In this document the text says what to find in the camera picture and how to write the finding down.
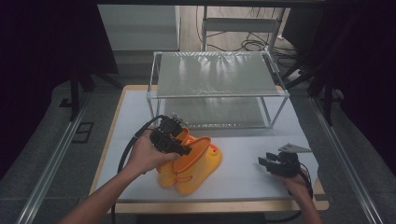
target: wrist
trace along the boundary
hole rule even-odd
[[[312,203],[312,199],[309,196],[308,193],[300,193],[294,196],[294,200],[299,204],[300,206],[303,204],[307,203]]]
[[[128,182],[134,181],[144,172],[138,166],[134,166],[132,164],[127,164],[125,167],[120,171],[120,175],[125,177],[125,180]]]

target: black cable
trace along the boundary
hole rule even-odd
[[[259,10],[257,11],[256,19],[259,18],[260,9],[262,9],[262,8],[259,7]]]
[[[271,16],[271,19],[274,17],[275,9],[276,9],[276,7],[274,7],[273,15]]]
[[[242,48],[244,48],[246,51],[263,51],[263,49],[265,48],[265,44],[263,44],[261,41],[259,40],[244,40],[241,43]],[[251,50],[250,48],[248,48],[248,46],[256,46],[259,47],[258,50]]]
[[[143,125],[142,128],[137,131],[134,136],[131,138],[129,141],[128,145],[125,147],[124,151],[122,152],[122,156],[120,159],[119,167],[117,169],[117,174],[122,170],[123,165],[125,163],[126,157],[128,156],[129,151],[132,150],[132,146],[134,143],[136,143],[137,139],[142,135],[142,133],[149,128],[152,122],[154,122],[157,119],[164,118],[163,115],[157,116],[154,119],[151,119],[149,122],[147,122],[145,125]],[[114,203],[113,206],[111,206],[111,222],[113,224],[116,224],[116,204]]]
[[[227,33],[227,31],[219,32],[219,33],[216,33],[216,34],[213,34],[213,35],[207,35],[206,38],[208,38],[210,36],[214,36],[214,35],[222,35],[222,34],[225,34],[225,33]]]
[[[287,67],[287,68],[290,68],[291,66],[288,66],[288,65],[283,64],[283,63],[280,61],[280,60],[282,60],[282,59],[295,60],[294,58],[288,58],[288,57],[277,58],[277,59],[276,59],[277,64],[279,64],[279,65],[282,66],[282,67]]]
[[[283,56],[285,58],[290,58],[290,59],[296,59],[297,58],[297,54],[286,54],[286,53],[281,53],[279,52],[277,49],[273,50],[273,55],[275,56]]]
[[[246,15],[246,17],[245,17],[245,18],[247,18],[247,17],[248,17],[248,14],[250,14],[250,17],[251,17],[251,11],[253,10],[253,8],[254,8],[254,7],[252,7],[252,8],[250,9],[250,11],[247,13],[247,15]]]
[[[214,46],[214,45],[210,45],[210,44],[207,44],[207,45],[210,46],[210,47],[212,47],[212,48],[219,49],[219,50],[221,50],[221,51],[238,51],[238,50],[240,50],[240,49],[243,48],[243,47],[241,47],[240,49],[227,50],[227,49],[221,49],[221,48],[216,47],[216,46]]]
[[[309,196],[311,197],[311,199],[313,199],[314,197],[314,193],[313,193],[313,189],[312,189],[312,182],[311,182],[311,175],[309,174],[308,169],[306,168],[306,166],[302,163],[300,163],[306,170],[307,172],[307,176],[304,174],[304,172],[300,169],[299,171],[299,175],[303,178],[305,184],[306,184],[306,188],[308,190]],[[296,214],[290,216],[290,217],[285,217],[285,218],[281,218],[281,219],[274,219],[274,220],[265,220],[267,223],[282,223],[282,222],[288,222],[288,221],[292,221],[295,218],[299,217],[301,215],[301,211],[298,211]]]
[[[274,47],[274,49],[283,49],[283,48],[280,48],[280,47]],[[295,49],[283,49],[283,50],[293,50],[293,51],[296,51]]]
[[[224,17],[224,14],[222,14],[222,12],[221,12],[221,7],[219,7],[219,12],[220,12],[221,15]]]
[[[263,40],[261,37],[259,37],[258,35],[255,35],[254,33],[250,33],[250,34],[256,36],[257,38],[260,39],[260,41],[262,41],[264,44],[268,45],[268,41]]]
[[[201,39],[201,37],[199,36],[199,32],[198,32],[198,7],[197,7],[196,10],[195,10],[195,27],[196,27],[196,29],[197,29],[198,38],[199,38],[199,40],[200,40],[201,43],[202,43],[202,39]]]
[[[266,222],[268,222],[268,223],[282,223],[282,222],[288,222],[288,221],[292,221],[292,220],[294,220],[295,218],[297,218],[297,217],[299,217],[301,215],[301,211],[298,211],[296,214],[294,214],[293,216],[291,216],[291,217],[285,217],[285,218],[282,218],[282,219],[274,219],[274,220],[271,220],[271,219],[266,219],[265,221]]]

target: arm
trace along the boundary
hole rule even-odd
[[[122,192],[136,178],[162,162],[179,157],[176,153],[163,154],[155,149],[149,140],[151,132],[145,131],[136,141],[131,156],[121,172],[79,204],[59,223],[99,223]]]
[[[309,196],[308,189],[306,188],[305,182],[300,175],[293,178],[286,178],[276,175],[277,178],[281,179],[285,184],[286,188],[293,195],[294,200],[300,206],[301,214],[305,224],[322,224],[318,210],[312,202]]]

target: metal rail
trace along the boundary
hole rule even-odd
[[[67,125],[67,129],[64,131],[64,135],[62,136],[60,142],[58,143],[58,146],[49,158],[49,162],[47,163],[46,168],[44,169],[37,183],[35,184],[35,188],[30,194],[29,199],[23,207],[16,223],[32,223],[35,219],[35,215],[37,214],[37,211],[42,204],[48,189],[50,188],[53,177],[55,177],[55,174],[58,171],[59,166],[61,165],[62,159],[64,158],[64,154],[67,151],[67,148],[72,141],[73,135],[76,132],[76,129],[86,111],[87,104],[90,101],[90,98],[91,96],[89,93],[86,93],[82,96],[81,109],[76,115],[74,121],[70,121]]]
[[[369,195],[366,187],[364,187],[364,185],[361,183],[361,179],[359,178],[358,174],[355,171],[355,168],[349,160],[343,146],[341,145],[340,140],[337,137],[337,134],[335,133],[333,127],[329,126],[326,119],[322,116],[322,109],[320,103],[318,102],[318,99],[313,99],[311,97],[310,101],[316,109],[320,124],[322,125],[323,130],[325,131],[327,137],[330,140],[335,156],[340,161],[341,167],[343,168],[346,177],[349,180],[349,183],[353,191],[355,192],[358,201],[361,204],[363,212],[366,214],[370,223],[383,223],[371,196]]]

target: yellow toy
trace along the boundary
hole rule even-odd
[[[195,138],[183,128],[177,136],[181,145],[191,148],[189,155],[169,161],[157,167],[158,183],[163,187],[176,186],[182,194],[193,193],[220,165],[221,150],[211,144],[210,137]]]

